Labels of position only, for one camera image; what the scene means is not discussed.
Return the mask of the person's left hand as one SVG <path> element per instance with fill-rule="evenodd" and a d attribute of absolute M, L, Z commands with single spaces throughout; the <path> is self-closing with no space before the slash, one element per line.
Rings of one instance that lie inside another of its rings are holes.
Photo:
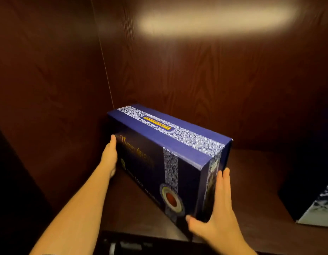
<path fill-rule="evenodd" d="M 112 178 L 115 174 L 117 158 L 118 157 L 108 156 L 108 144 L 107 144 L 102 153 L 101 160 L 98 167 L 102 169 L 104 173 L 107 174 L 109 179 Z"/>

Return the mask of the white and blue patterned box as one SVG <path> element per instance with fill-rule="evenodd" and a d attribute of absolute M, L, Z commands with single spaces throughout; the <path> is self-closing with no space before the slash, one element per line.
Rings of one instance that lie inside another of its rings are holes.
<path fill-rule="evenodd" d="M 296 223 L 328 227 L 328 185 Z"/>

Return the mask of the person's right hand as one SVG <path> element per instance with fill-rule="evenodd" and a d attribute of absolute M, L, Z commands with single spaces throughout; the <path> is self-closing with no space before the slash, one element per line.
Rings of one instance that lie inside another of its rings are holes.
<path fill-rule="evenodd" d="M 233 209 L 227 210 L 224 202 L 223 172 L 217 173 L 212 215 L 207 232 L 192 232 L 204 239 L 212 248 L 227 240 L 244 240 Z"/>

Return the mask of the person's left forearm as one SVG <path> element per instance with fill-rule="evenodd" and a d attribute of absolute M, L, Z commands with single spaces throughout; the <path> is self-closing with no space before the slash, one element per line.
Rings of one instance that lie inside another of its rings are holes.
<path fill-rule="evenodd" d="M 93 255 L 115 164 L 102 162 L 43 232 L 29 255 Z"/>

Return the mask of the dark wooden cabinet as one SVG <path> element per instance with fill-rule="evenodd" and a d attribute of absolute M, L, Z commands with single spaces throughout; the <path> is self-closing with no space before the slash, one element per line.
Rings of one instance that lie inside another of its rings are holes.
<path fill-rule="evenodd" d="M 231 137 L 233 207 L 260 252 L 328 255 L 277 196 L 328 158 L 328 0 L 0 0 L 0 249 L 32 248 L 134 103 Z"/>

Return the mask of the person's right forearm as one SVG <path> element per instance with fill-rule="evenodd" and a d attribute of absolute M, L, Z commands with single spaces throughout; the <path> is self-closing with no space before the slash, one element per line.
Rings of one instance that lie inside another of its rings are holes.
<path fill-rule="evenodd" d="M 214 250 L 221 255 L 258 255 L 245 240 L 227 240 L 217 243 Z"/>

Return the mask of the blue patterned gift box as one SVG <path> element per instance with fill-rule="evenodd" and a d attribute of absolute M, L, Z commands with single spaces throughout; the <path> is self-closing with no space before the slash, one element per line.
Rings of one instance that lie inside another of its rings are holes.
<path fill-rule="evenodd" d="M 117 164 L 189 238 L 186 215 L 209 221 L 233 139 L 139 104 L 107 113 Z"/>

